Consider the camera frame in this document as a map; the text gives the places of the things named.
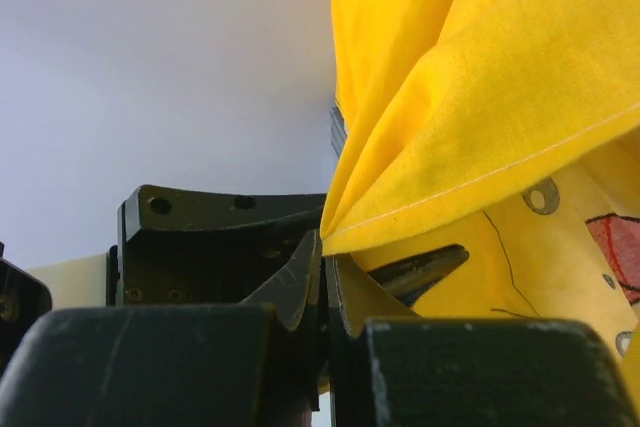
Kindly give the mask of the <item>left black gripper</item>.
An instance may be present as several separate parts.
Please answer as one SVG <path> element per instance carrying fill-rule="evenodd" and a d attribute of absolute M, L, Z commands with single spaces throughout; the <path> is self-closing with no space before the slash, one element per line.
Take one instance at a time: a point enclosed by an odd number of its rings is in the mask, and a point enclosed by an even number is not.
<path fill-rule="evenodd" d="M 118 209 L 118 241 L 107 252 L 107 303 L 237 303 L 318 228 L 325 199 L 142 185 Z"/>

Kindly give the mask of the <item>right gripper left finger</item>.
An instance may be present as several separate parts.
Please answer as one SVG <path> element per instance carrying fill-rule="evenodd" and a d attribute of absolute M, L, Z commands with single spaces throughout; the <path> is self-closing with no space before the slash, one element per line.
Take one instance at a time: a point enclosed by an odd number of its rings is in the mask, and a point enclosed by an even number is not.
<path fill-rule="evenodd" d="M 237 304 L 56 310 L 1 380 L 5 426 L 306 426 L 318 407 L 318 235 Z"/>

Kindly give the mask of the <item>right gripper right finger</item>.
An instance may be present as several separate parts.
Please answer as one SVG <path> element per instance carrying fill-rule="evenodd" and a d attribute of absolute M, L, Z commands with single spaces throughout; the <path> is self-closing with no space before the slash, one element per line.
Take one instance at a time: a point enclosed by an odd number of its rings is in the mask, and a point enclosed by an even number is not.
<path fill-rule="evenodd" d="M 427 319 L 325 262 L 336 426 L 635 426 L 600 337 L 559 319 Z"/>

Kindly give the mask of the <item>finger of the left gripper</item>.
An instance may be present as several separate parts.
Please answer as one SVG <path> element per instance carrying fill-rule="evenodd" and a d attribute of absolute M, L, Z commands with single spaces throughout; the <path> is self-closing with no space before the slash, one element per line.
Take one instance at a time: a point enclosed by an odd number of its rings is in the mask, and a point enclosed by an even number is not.
<path fill-rule="evenodd" d="M 463 246 L 452 244 L 381 266 L 370 271 L 369 276 L 404 306 L 413 307 L 469 257 Z"/>

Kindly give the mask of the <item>yellow pillowcase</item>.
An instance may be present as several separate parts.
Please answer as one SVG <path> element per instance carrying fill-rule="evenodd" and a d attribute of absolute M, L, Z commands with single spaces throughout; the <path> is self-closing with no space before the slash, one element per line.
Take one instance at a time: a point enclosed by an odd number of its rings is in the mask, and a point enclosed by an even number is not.
<path fill-rule="evenodd" d="M 331 0 L 346 124 L 321 226 L 371 271 L 449 245 L 436 317 L 639 342 L 639 0 Z"/>

